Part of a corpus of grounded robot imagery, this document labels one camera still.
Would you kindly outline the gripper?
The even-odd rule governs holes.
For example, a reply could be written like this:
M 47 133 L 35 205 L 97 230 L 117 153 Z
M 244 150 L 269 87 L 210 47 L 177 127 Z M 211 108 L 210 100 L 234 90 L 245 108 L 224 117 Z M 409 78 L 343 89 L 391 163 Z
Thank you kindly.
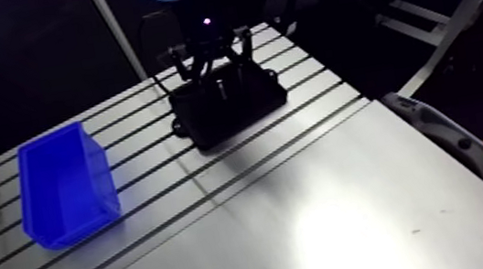
M 252 59 L 252 31 L 247 26 L 233 29 L 233 9 L 228 0 L 181 0 L 177 13 L 184 45 L 169 47 L 168 56 L 187 85 L 199 87 L 212 81 L 211 47 L 228 39 L 231 62 L 237 71 L 259 67 Z M 232 48 L 237 43 L 241 44 L 241 53 Z M 182 60 L 182 52 L 190 54 L 189 65 Z

